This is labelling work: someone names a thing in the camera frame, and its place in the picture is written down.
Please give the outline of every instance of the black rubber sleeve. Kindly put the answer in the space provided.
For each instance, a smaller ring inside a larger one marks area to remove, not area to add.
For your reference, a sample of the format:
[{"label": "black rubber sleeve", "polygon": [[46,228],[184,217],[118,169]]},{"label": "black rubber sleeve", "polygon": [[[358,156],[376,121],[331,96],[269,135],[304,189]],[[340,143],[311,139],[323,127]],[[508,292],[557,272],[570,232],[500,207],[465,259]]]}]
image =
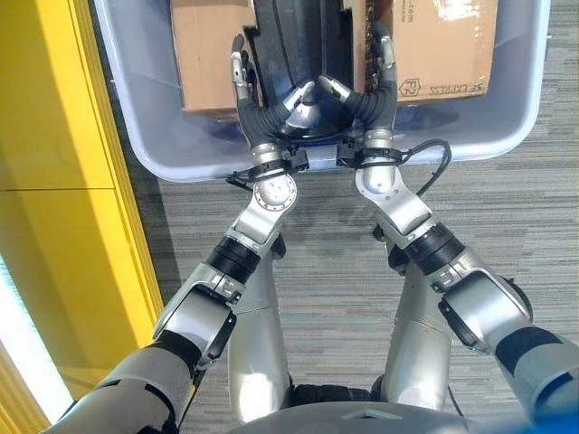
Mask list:
[{"label": "black rubber sleeve", "polygon": [[291,114],[283,104],[264,108],[249,98],[237,103],[237,111],[250,147],[274,142]]},{"label": "black rubber sleeve", "polygon": [[507,335],[500,341],[495,350],[495,355],[502,365],[515,375],[515,369],[519,359],[541,345],[561,344],[561,340],[548,330],[539,327],[524,327]]},{"label": "black rubber sleeve", "polygon": [[383,81],[374,93],[350,93],[344,103],[346,108],[364,123],[366,130],[392,129],[396,117],[397,88],[394,81]]},{"label": "black rubber sleeve", "polygon": [[147,348],[161,348],[179,357],[187,365],[191,378],[201,360],[201,350],[193,342],[170,330],[163,330],[161,336]]},{"label": "black rubber sleeve", "polygon": [[255,271],[260,260],[257,253],[240,242],[223,237],[206,262],[207,265],[219,269],[222,273],[244,284]]},{"label": "black rubber sleeve", "polygon": [[464,250],[464,245],[442,223],[432,226],[404,253],[425,275],[444,267]]}]

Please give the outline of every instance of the black joint ring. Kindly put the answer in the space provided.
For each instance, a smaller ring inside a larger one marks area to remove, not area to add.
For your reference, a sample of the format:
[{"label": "black joint ring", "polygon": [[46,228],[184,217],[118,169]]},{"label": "black joint ring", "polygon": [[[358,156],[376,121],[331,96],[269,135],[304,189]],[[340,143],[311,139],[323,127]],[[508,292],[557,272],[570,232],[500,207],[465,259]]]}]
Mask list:
[{"label": "black joint ring", "polygon": [[391,147],[383,148],[383,147],[365,147],[362,151],[362,155],[364,157],[373,157],[373,156],[381,156],[392,158],[395,162],[402,163],[403,160],[403,152],[399,151],[398,149],[393,149]]},{"label": "black joint ring", "polygon": [[248,176],[250,178],[250,181],[253,182],[257,179],[258,176],[267,174],[268,172],[271,172],[273,170],[283,169],[284,171],[287,171],[289,165],[290,163],[286,160],[273,160],[268,163],[263,163],[261,165],[255,165],[249,170]]}]

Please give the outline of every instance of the robotic hand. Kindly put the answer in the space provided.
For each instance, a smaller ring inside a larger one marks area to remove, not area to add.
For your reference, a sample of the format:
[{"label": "robotic hand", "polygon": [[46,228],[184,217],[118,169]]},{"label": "robotic hand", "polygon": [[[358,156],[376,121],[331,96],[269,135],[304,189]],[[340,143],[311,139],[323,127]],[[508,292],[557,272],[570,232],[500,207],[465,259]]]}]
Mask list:
[{"label": "robotic hand", "polygon": [[[419,197],[424,187],[419,193],[414,193],[403,183],[398,165],[407,161],[412,152],[404,153],[393,146],[397,92],[394,50],[384,29],[376,30],[380,46],[379,77],[377,89],[373,93],[358,94],[326,76],[320,76],[319,83],[364,125],[362,151],[357,157],[343,158],[345,153],[340,154],[338,147],[337,161],[346,161],[347,165],[356,169],[357,191],[377,210],[378,223],[385,237],[395,245],[390,254],[390,264],[401,270],[401,274],[410,268],[413,272],[422,273],[415,288],[424,284],[435,291],[440,300],[440,312],[466,346],[495,355],[513,391],[530,414],[565,407],[576,408],[579,348],[533,325],[530,303],[520,288],[512,280],[506,281],[497,275],[473,249],[465,247],[436,218]],[[447,149],[450,161],[448,144],[442,142],[437,145]],[[401,301],[401,305],[404,304],[408,305],[404,300]],[[417,310],[420,308],[415,308],[413,315],[420,317],[419,322],[423,323],[420,326],[427,326],[430,336],[433,329],[443,334],[441,325],[435,319],[432,320],[432,313],[425,315],[424,312],[417,313]],[[419,334],[412,336],[416,345],[424,342],[417,337]],[[403,353],[404,349],[412,345],[407,343],[409,339],[405,341],[405,347],[398,353]],[[407,353],[414,355],[415,350]],[[400,384],[395,385],[395,378],[391,378],[391,383],[387,384],[389,373],[393,377],[397,376],[397,364],[400,367],[402,363],[392,362],[389,358],[384,378],[386,383],[382,384],[382,399],[396,401],[405,393],[415,393],[416,389],[413,388],[423,387],[419,382],[407,382],[401,388]],[[410,373],[404,367],[399,373],[424,378],[424,373]],[[430,388],[434,377],[436,375],[429,378]],[[444,393],[445,390],[441,390],[433,394],[440,397]],[[443,400],[432,399],[424,406],[438,408],[442,403]]]}]

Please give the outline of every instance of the white light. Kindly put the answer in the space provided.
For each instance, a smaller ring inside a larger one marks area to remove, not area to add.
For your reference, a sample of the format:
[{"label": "white light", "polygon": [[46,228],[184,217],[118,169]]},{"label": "white light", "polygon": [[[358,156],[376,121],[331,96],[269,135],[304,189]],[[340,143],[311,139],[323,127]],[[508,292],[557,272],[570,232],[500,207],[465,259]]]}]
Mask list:
[{"label": "white light", "polygon": [[0,341],[50,423],[72,404],[72,397],[0,256]]},{"label": "white light", "polygon": [[243,422],[262,418],[277,409],[273,385],[262,373],[251,373],[242,381],[239,408]]}]

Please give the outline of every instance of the black cable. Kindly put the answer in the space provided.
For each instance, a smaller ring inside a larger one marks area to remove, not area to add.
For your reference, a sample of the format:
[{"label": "black cable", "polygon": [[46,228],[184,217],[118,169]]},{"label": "black cable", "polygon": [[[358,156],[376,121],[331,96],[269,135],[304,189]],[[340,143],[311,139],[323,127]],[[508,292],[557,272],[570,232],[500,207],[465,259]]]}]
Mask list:
[{"label": "black cable", "polygon": [[459,413],[459,416],[461,416],[462,418],[464,418],[464,414],[462,414],[462,411],[460,410],[459,407],[459,403],[456,402],[456,400],[454,399],[454,394],[452,394],[452,389],[450,386],[447,386],[448,390],[449,390],[449,395],[451,396],[451,401],[452,404],[454,405],[454,409],[456,410],[457,413]]},{"label": "black cable", "polygon": [[418,196],[422,196],[424,193],[426,193],[426,191],[432,187],[432,185],[438,180],[438,178],[441,177],[441,175],[444,173],[444,171],[447,169],[447,167],[451,163],[451,160],[452,160],[451,146],[449,145],[448,142],[446,142],[444,140],[441,140],[439,138],[432,138],[432,139],[426,140],[425,142],[422,142],[420,145],[415,146],[412,149],[409,149],[408,151],[406,151],[405,157],[402,161],[402,164],[404,164],[408,160],[410,160],[413,156],[415,156],[416,154],[420,154],[422,151],[425,151],[426,149],[429,149],[429,148],[435,147],[435,146],[440,146],[444,149],[444,151],[442,153],[441,163],[438,166],[438,169],[436,169],[435,172],[432,172],[431,179],[429,179],[426,182],[426,184],[424,184],[420,188],[420,190],[418,190],[416,192],[416,195],[418,195]]}]

